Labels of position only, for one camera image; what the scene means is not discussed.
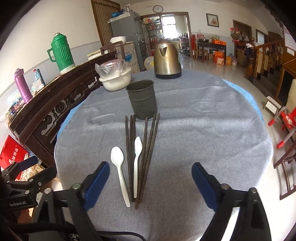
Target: blue gripper pad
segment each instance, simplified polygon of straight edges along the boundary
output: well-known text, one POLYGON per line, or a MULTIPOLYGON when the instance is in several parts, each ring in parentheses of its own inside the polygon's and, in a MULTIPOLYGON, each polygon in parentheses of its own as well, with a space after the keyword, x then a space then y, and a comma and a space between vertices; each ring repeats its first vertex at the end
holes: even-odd
POLYGON ((38 163, 38 158, 36 156, 31 156, 30 158, 23 160, 17 164, 17 168, 20 172, 34 166, 38 163))
POLYGON ((96 201, 98 200, 105 183, 108 180, 109 174, 110 167, 109 164, 105 162, 85 194, 84 208, 86 211, 95 206, 96 201))
POLYGON ((216 212, 218 208, 218 199, 217 194, 213 189, 214 187, 212 187, 211 184, 216 181, 218 185, 220 185, 219 182, 213 175, 209 175, 199 162, 194 163, 192 166, 192 177, 207 206, 216 212))

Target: green thermos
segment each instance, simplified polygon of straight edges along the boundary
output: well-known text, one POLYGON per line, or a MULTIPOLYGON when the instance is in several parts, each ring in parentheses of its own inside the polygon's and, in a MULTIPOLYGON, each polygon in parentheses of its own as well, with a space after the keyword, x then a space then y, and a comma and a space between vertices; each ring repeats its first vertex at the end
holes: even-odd
POLYGON ((47 51, 51 62, 56 62, 61 74, 75 67, 67 37, 61 33, 56 33, 52 43, 52 48, 47 51), (54 53, 54 60, 50 55, 50 51, 54 53))

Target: wall clock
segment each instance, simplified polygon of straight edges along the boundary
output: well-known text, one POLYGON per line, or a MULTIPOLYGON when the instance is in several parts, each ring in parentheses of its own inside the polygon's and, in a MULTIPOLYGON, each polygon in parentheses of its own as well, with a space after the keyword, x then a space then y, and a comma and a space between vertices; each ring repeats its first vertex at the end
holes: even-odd
POLYGON ((160 13, 163 11, 163 7, 160 5, 156 5, 153 7, 153 12, 160 13))

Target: thermos lid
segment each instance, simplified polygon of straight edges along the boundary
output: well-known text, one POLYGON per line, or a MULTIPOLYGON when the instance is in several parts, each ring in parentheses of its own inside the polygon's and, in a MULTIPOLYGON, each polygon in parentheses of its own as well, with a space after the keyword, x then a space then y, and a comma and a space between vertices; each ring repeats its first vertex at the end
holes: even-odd
POLYGON ((13 78, 19 77, 20 75, 24 74, 24 69, 16 69, 13 75, 13 78))
POLYGON ((59 39, 62 39, 62 38, 66 38, 66 36, 63 35, 63 34, 61 34, 61 33, 56 33, 56 34, 54 35, 54 38, 53 38, 51 44, 53 44, 55 41, 57 41, 57 40, 59 40, 59 39))

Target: screw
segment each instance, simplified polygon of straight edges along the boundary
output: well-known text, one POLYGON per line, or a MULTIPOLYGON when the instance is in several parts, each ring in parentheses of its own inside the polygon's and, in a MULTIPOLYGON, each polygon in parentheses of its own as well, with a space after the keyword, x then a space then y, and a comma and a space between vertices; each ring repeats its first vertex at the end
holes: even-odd
POLYGON ((81 187, 80 183, 75 183, 75 184, 72 185, 72 188, 75 189, 75 190, 79 189, 80 187, 81 187))
POLYGON ((223 183, 223 184, 221 185, 221 187, 222 187, 224 190, 227 190, 228 188, 230 188, 230 186, 229 186, 228 184, 226 184, 226 183, 223 183))
POLYGON ((45 194, 48 194, 48 193, 50 193, 51 191, 52 191, 51 188, 46 188, 46 189, 44 190, 44 193, 45 193, 45 194))
POLYGON ((257 192, 257 189, 256 188, 250 188, 251 192, 252 193, 256 193, 257 192))

